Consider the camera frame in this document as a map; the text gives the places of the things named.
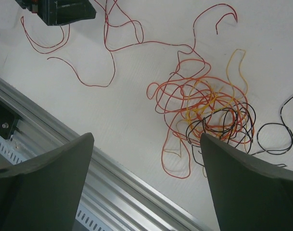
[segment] screw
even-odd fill
[[[9,127],[8,123],[2,124],[2,128],[7,129]]]

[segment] black device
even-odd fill
[[[201,149],[221,231],[293,231],[293,171],[205,133]]]
[[[96,11],[89,0],[15,0],[22,9],[36,13],[48,26],[62,26],[93,19]]]
[[[0,231],[72,230],[93,145],[88,133],[0,169]]]
[[[19,116],[0,101],[0,136],[8,140],[13,135]]]

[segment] wire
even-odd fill
[[[61,41],[58,42],[57,44],[53,45],[53,46],[43,46],[43,45],[40,45],[39,43],[35,42],[35,41],[30,37],[30,35],[29,35],[29,33],[27,32],[26,27],[25,27],[25,18],[24,18],[24,16],[22,16],[22,17],[20,18],[20,22],[21,22],[21,25],[22,25],[22,27],[23,27],[23,29],[24,29],[25,36],[26,36],[27,40],[28,40],[29,43],[31,44],[32,48],[33,48],[36,52],[38,52],[38,53],[40,53],[40,54],[50,54],[50,53],[53,53],[53,52],[59,50],[60,48],[62,48],[63,46],[65,46],[65,45],[68,43],[69,36],[70,36],[70,25],[68,25],[68,32],[67,32],[67,38],[66,38],[66,39],[65,39],[64,29],[60,26],[60,29],[61,29],[61,31],[62,31],[62,35],[63,35]],[[39,47],[39,48],[42,48],[42,49],[48,49],[48,50],[49,50],[49,49],[53,49],[53,50],[52,50],[52,51],[47,51],[47,52],[42,52],[42,51],[38,50],[38,49],[36,48],[36,46]]]
[[[237,49],[236,51],[241,51],[245,54],[244,50]],[[229,68],[229,64],[235,55],[235,52],[230,58],[227,69]],[[184,177],[179,177],[170,174],[166,170],[163,159],[165,154],[173,153],[182,157],[181,148],[184,148],[189,157],[192,155],[195,163],[204,167],[203,163],[197,160],[194,148],[200,148],[201,134],[205,132],[210,133],[223,141],[227,141],[227,143],[233,142],[236,147],[240,144],[243,144],[244,146],[248,144],[249,149],[247,150],[247,153],[249,153],[253,142],[254,124],[256,121],[256,113],[253,107],[248,103],[245,93],[239,87],[232,84],[228,72],[228,81],[224,81],[218,77],[208,75],[211,65],[206,61],[192,58],[189,60],[198,63],[205,63],[205,67],[203,66],[203,68],[206,69],[205,73],[201,73],[201,76],[184,77],[178,72],[174,72],[168,81],[162,84],[151,83],[147,88],[147,97],[149,99],[156,99],[155,110],[156,112],[163,114],[164,121],[168,126],[166,140],[162,148],[162,167],[168,175],[179,179],[185,179],[190,176],[190,158],[188,174]],[[240,68],[239,72],[241,78],[246,84],[245,92],[247,92],[248,85],[241,74]],[[219,90],[215,90],[213,85],[221,85],[221,87]],[[232,95],[223,91],[224,85],[232,88]],[[153,86],[156,86],[156,89],[153,94],[150,94],[149,92]],[[173,103],[174,109],[168,109],[171,102]],[[174,116],[168,121],[167,118],[171,118],[171,114],[174,114]],[[187,123],[185,133],[180,132],[179,129],[180,123],[183,122]],[[179,149],[180,154],[169,151],[166,147],[168,139],[170,138],[170,133],[179,139],[181,146]],[[190,149],[188,149],[185,141],[191,146]]]
[[[293,132],[292,132],[292,130],[285,124],[285,122],[284,122],[284,120],[283,120],[283,117],[282,117],[282,111],[283,111],[283,108],[285,107],[285,105],[286,104],[288,104],[288,102],[289,101],[291,101],[293,99],[293,96],[292,97],[290,97],[283,105],[282,105],[282,107],[281,107],[281,109],[280,109],[280,120],[281,120],[281,122],[282,123],[266,123],[266,124],[264,124],[258,131],[257,131],[257,134],[256,134],[256,141],[257,141],[257,143],[258,143],[258,145],[260,146],[260,148],[262,149],[261,151],[258,151],[258,152],[256,152],[256,153],[253,153],[253,154],[251,154],[251,155],[256,155],[256,154],[260,154],[260,153],[264,153],[264,152],[266,152],[266,153],[268,153],[268,154],[271,154],[271,155],[283,155],[283,154],[285,154],[285,153],[287,153],[291,148],[292,148],[292,146],[293,146]],[[290,142],[290,145],[287,147],[287,148],[282,148],[282,149],[270,149],[270,150],[268,150],[268,149],[266,149],[266,148],[264,148],[262,145],[261,145],[261,143],[260,143],[260,141],[259,141],[259,134],[260,134],[260,132],[261,132],[261,130],[263,129],[263,128],[265,128],[266,126],[269,126],[269,125],[279,125],[279,126],[283,126],[286,130],[287,130],[287,132],[289,133],[289,136],[290,136],[290,139],[291,139],[291,142]]]
[[[174,73],[177,73],[180,69],[180,65],[181,63],[185,62],[184,60],[181,60],[180,58],[180,55],[181,54],[184,54],[184,55],[190,55],[190,54],[195,54],[204,64],[204,60],[203,58],[196,52],[195,48],[196,48],[196,29],[195,29],[195,26],[196,26],[196,23],[198,21],[198,19],[204,14],[206,13],[207,11],[213,9],[213,8],[216,8],[216,7],[219,7],[219,6],[224,6],[224,7],[227,7],[229,8],[230,10],[232,10],[231,13],[227,13],[225,15],[223,15],[219,21],[216,23],[216,33],[218,33],[218,24],[222,21],[223,18],[225,18],[226,16],[228,15],[233,15],[233,18],[236,22],[238,22],[238,17],[237,17],[237,14],[236,14],[236,11],[234,10],[233,7],[231,7],[230,5],[228,4],[225,4],[225,3],[221,3],[221,4],[216,4],[214,6],[211,6],[209,7],[208,9],[206,9],[205,11],[203,11],[201,14],[199,14],[196,19],[194,20],[193,22],[193,38],[194,38],[194,43],[193,43],[193,46],[191,45],[188,45],[188,44],[171,44],[171,43],[167,43],[167,42],[161,42],[161,41],[155,41],[155,40],[149,40],[149,41],[145,41],[145,34],[144,34],[144,29],[143,29],[143,26],[141,24],[141,22],[139,22],[138,20],[133,20],[131,19],[128,14],[126,14],[121,8],[120,6],[118,5],[118,0],[113,0],[113,4],[110,8],[108,8],[108,0],[105,1],[105,5],[102,5],[100,4],[97,0],[94,0],[100,7],[101,9],[104,11],[104,14],[105,14],[105,22],[104,22],[104,27],[103,27],[103,41],[104,41],[104,46],[105,48],[108,50],[108,52],[110,53],[111,55],[111,58],[112,58],[112,61],[113,61],[113,68],[114,68],[114,71],[113,71],[113,74],[110,78],[110,80],[108,81],[107,84],[105,85],[97,85],[97,84],[86,84],[84,83],[81,78],[79,77],[78,75],[78,72],[73,68],[72,65],[69,64],[69,62],[66,62],[64,59],[62,58],[58,58],[59,60],[65,62],[66,64],[68,64],[74,71],[76,77],[78,78],[78,80],[80,81],[80,83],[82,83],[83,85],[87,86],[87,87],[102,87],[102,88],[106,88],[108,86],[111,85],[112,81],[114,80],[115,78],[115,75],[116,75],[116,65],[115,65],[115,59],[114,59],[114,55],[113,53],[116,52],[116,51],[121,51],[121,50],[124,50],[124,49],[127,49],[129,47],[133,47],[133,46],[137,46],[137,45],[141,45],[141,44],[148,44],[148,43],[152,43],[152,44],[161,44],[161,45],[165,45],[165,46],[172,46],[172,47],[182,47],[182,48],[187,48],[189,49],[189,52],[184,52],[184,51],[178,51],[177,52],[177,57],[178,57],[178,65],[176,67],[176,70]],[[113,25],[110,23],[110,14],[112,12],[113,9],[117,8],[127,19],[128,21],[122,23],[122,24],[119,24],[119,25]],[[109,30],[111,28],[120,28],[120,27],[123,27],[123,26],[126,26],[126,25],[132,25],[134,27],[134,31],[135,31],[135,38],[136,38],[136,42],[135,43],[132,43],[132,44],[129,44],[129,45],[126,45],[126,46],[123,46],[123,47],[119,47],[119,48],[116,48],[116,49],[111,49],[109,46],[108,46],[108,38],[109,38]],[[138,31],[141,32],[141,38],[139,38],[138,36]],[[204,68],[202,68],[201,70],[199,70],[197,73],[195,73],[192,77],[194,77],[195,75],[199,74],[200,72],[203,71]]]

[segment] black plastic housing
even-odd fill
[[[0,136],[2,138],[10,139],[16,130],[18,120],[19,115],[0,101]]]
[[[96,11],[89,0],[15,0],[22,9],[36,13],[48,26],[62,26],[93,19]]]

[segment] wire bundle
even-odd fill
[[[229,65],[236,52],[242,52],[239,62],[239,74],[246,85],[245,92],[233,85],[229,77]],[[246,94],[248,85],[242,76],[241,64],[246,51],[237,49],[232,54],[226,68],[227,81],[209,75],[210,63],[203,59],[185,59],[181,61],[176,71],[171,74],[168,81],[158,84],[151,83],[147,88],[147,97],[156,100],[155,110],[163,114],[168,126],[165,143],[162,147],[161,163],[164,171],[175,178],[185,179],[191,174],[191,155],[195,147],[200,148],[202,133],[209,133],[219,139],[230,143],[234,147],[243,145],[249,153],[251,150],[256,115],[253,107],[248,103]],[[202,63],[202,68],[194,76],[185,77],[179,72],[181,64],[188,61]],[[179,153],[167,149],[170,136],[179,139]],[[188,155],[188,174],[176,176],[165,167],[164,155],[176,154],[182,157],[182,150]]]
[[[195,148],[200,147],[199,140],[203,132],[210,133],[213,136],[216,136],[235,147],[243,145],[244,150],[246,152],[250,152],[254,136],[255,111],[248,103],[246,98],[248,85],[240,72],[242,60],[246,51],[238,49],[231,56],[226,69],[227,81],[211,76],[211,64],[205,61],[203,57],[196,51],[197,33],[195,27],[199,18],[202,17],[206,12],[217,7],[227,7],[230,9],[230,12],[222,15],[215,25],[216,34],[218,34],[218,25],[226,16],[231,15],[235,22],[238,22],[237,13],[230,5],[225,3],[216,4],[199,14],[195,18],[192,25],[193,44],[189,45],[171,44],[168,42],[155,40],[146,41],[142,24],[137,20],[131,19],[120,8],[118,0],[112,0],[111,7],[108,6],[108,0],[105,1],[104,5],[101,5],[97,0],[94,1],[104,11],[105,21],[103,27],[103,41],[106,49],[111,55],[114,66],[113,75],[108,83],[106,85],[87,84],[81,80],[77,71],[69,62],[59,57],[49,57],[48,59],[58,59],[68,64],[74,71],[80,83],[83,85],[88,87],[106,88],[110,86],[116,75],[115,59],[113,55],[114,52],[147,43],[179,47],[180,50],[177,52],[178,63],[175,70],[170,74],[169,79],[162,84],[151,83],[147,88],[147,97],[149,99],[156,99],[155,110],[156,112],[163,114],[165,123],[168,126],[166,141],[163,145],[161,154],[161,163],[164,171],[168,175],[179,179],[185,179],[189,177],[191,174],[191,156],[193,156],[193,159],[197,164],[203,166],[203,164],[198,161],[198,158],[194,154]],[[112,24],[110,22],[110,15],[113,9],[119,10],[119,12],[121,12],[121,14],[125,16],[127,20],[124,23],[118,25]],[[29,40],[32,47],[39,53],[48,54],[54,52],[64,46],[68,41],[70,27],[68,28],[68,37],[66,40],[64,31],[61,27],[63,33],[62,41],[55,46],[44,47],[37,44],[30,38],[25,29],[23,17],[21,18],[21,23],[24,27],[27,39]],[[111,29],[117,29],[127,25],[134,27],[134,36],[136,42],[116,49],[110,48],[108,45],[109,31]],[[41,48],[53,50],[49,52],[40,52],[34,47],[33,43]],[[239,74],[246,85],[245,92],[243,92],[239,87],[233,85],[229,78],[229,64],[236,52],[242,52],[243,54],[239,62]],[[198,68],[198,71],[193,75],[185,76],[182,74],[181,68],[185,63],[189,62],[195,62],[196,66],[200,68]],[[172,152],[167,149],[167,142],[171,134],[173,137],[179,140],[179,153]],[[169,171],[166,169],[164,165],[164,155],[166,153],[171,153],[182,157],[182,149],[186,150],[189,158],[189,171],[186,176],[176,176],[169,173]]]

